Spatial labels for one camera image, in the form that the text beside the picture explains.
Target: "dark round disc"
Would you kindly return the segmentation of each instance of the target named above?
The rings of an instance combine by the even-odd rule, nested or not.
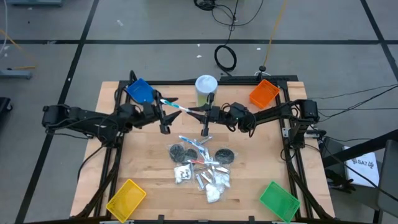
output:
[[[234,152],[230,149],[220,149],[215,155],[216,161],[221,164],[230,164],[234,161]]]
[[[185,150],[180,144],[174,144],[169,151],[170,158],[174,162],[183,162],[185,157]]]
[[[193,149],[188,149],[188,150],[185,152],[184,161],[187,161],[187,160],[189,160],[189,159],[197,160],[197,159],[198,159],[198,153],[197,153],[195,150],[193,150]],[[187,165],[187,164],[189,164],[189,162],[183,162],[183,163],[182,163],[182,165]]]

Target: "green bin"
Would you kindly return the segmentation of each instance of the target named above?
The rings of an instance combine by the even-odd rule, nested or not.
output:
[[[300,201],[274,181],[271,181],[259,200],[287,223],[292,221],[300,208]]]

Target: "toothbrush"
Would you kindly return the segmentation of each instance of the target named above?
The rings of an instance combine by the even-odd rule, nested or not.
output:
[[[183,141],[185,141],[185,142],[187,142],[187,143],[189,143],[189,144],[191,144],[191,145],[197,147],[198,150],[199,150],[199,153],[201,154],[201,156],[202,156],[204,159],[206,159],[206,148],[204,148],[203,146],[201,146],[199,143],[197,143],[197,142],[195,142],[195,141],[192,141],[192,140],[188,139],[187,137],[184,137],[184,136],[178,136],[178,137],[179,137],[181,140],[183,140]]]
[[[169,102],[169,101],[167,101],[165,99],[160,99],[160,102],[162,102],[165,105],[169,105],[169,106],[172,106],[172,107],[180,109],[180,110],[185,110],[186,112],[192,112],[192,110],[190,110],[190,109],[186,109],[186,108],[184,108],[184,107],[182,107],[182,106],[180,106],[178,104],[171,103],[171,102]]]

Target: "blue bin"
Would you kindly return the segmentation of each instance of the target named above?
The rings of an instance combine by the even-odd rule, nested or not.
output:
[[[152,95],[154,89],[142,78],[130,85],[126,91],[136,103],[143,104],[144,102],[152,103],[154,101]]]

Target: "yellow bin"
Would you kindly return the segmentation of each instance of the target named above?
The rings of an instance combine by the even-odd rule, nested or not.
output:
[[[144,190],[128,179],[106,204],[106,209],[121,223],[124,223],[146,195],[147,193]]]

